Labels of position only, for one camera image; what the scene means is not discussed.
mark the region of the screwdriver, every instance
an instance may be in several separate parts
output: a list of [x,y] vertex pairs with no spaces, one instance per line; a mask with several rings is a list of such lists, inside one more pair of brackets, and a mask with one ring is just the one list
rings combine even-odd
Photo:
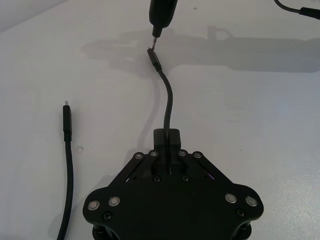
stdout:
[[162,29],[168,27],[174,17],[178,0],[151,0],[149,10],[149,20],[153,25],[153,45],[155,50],[158,38]]

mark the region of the white table surface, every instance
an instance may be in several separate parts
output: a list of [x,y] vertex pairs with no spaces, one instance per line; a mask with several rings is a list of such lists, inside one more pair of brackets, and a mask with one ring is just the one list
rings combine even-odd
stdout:
[[[0,34],[0,240],[57,237],[65,100],[83,147],[67,239],[92,239],[86,196],[153,148],[167,96],[146,52],[148,11],[148,0],[70,0]],[[318,240],[320,21],[273,0],[180,0],[156,52],[182,147],[260,195],[250,239]]]

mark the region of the round bolt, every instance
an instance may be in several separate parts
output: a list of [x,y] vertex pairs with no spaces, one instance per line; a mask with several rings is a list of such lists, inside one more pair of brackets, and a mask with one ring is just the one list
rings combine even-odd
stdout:
[[142,158],[143,158],[143,155],[142,155],[141,153],[137,153],[137,154],[135,155],[135,158],[136,158],[136,159],[142,159]]
[[228,203],[231,203],[231,204],[235,204],[237,202],[237,198],[235,195],[233,195],[232,193],[227,193],[225,195],[225,200],[228,202]]
[[111,207],[115,207],[115,206],[117,206],[119,203],[120,203],[120,198],[119,198],[119,197],[117,197],[117,196],[110,197],[110,199],[109,199],[109,205],[110,205]]
[[242,209],[237,209],[235,213],[241,218],[245,216],[245,211],[243,211]]
[[195,152],[195,153],[193,154],[193,156],[194,156],[196,159],[199,159],[199,158],[202,157],[202,155],[201,155],[200,152]]
[[188,182],[189,181],[189,177],[188,176],[182,176],[182,181]]
[[161,178],[160,178],[159,176],[155,176],[155,177],[153,178],[153,181],[154,181],[155,183],[160,183]]
[[112,218],[112,213],[107,211],[105,214],[103,214],[103,220],[109,221]]
[[91,202],[89,202],[88,204],[88,209],[90,211],[94,211],[94,210],[97,210],[99,208],[99,205],[100,205],[100,202],[97,201],[97,200],[93,200]]
[[156,157],[156,156],[158,155],[158,153],[157,153],[156,151],[152,151],[152,152],[150,153],[150,155],[151,155],[152,157]]
[[179,156],[184,157],[185,155],[187,155],[187,153],[185,151],[180,151],[179,152]]
[[255,200],[253,197],[251,196],[247,196],[245,198],[246,203],[251,206],[251,207],[256,207],[258,205],[257,200]]

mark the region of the silver screw head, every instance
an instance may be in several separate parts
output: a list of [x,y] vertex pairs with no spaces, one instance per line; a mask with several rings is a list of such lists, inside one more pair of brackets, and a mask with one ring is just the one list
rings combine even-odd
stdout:
[[120,198],[119,198],[119,197],[117,197],[117,196],[112,196],[112,197],[110,197],[110,199],[109,199],[109,205],[110,205],[111,207],[115,207],[115,206],[117,206],[119,203],[120,203]]
[[158,153],[157,153],[156,151],[152,151],[152,152],[150,153],[150,155],[151,155],[152,157],[156,157],[156,156],[158,155]]
[[185,155],[187,155],[187,153],[185,151],[180,151],[179,152],[179,156],[184,157]]
[[202,157],[202,155],[201,155],[200,152],[195,152],[195,153],[193,154],[193,156],[194,156],[196,159],[199,159],[199,158]]
[[245,198],[246,203],[251,206],[251,207],[256,207],[258,205],[257,200],[255,200],[253,197],[251,196],[247,196]]
[[137,153],[137,154],[135,155],[135,158],[136,158],[136,159],[142,159],[142,158],[143,158],[143,155],[142,155],[141,153]]
[[89,202],[88,204],[88,209],[90,211],[94,211],[94,210],[97,210],[100,206],[100,202],[98,200],[93,200],[91,202]]
[[228,202],[228,203],[231,203],[231,204],[235,204],[237,202],[237,198],[235,195],[233,195],[232,193],[227,193],[225,195],[225,200]]

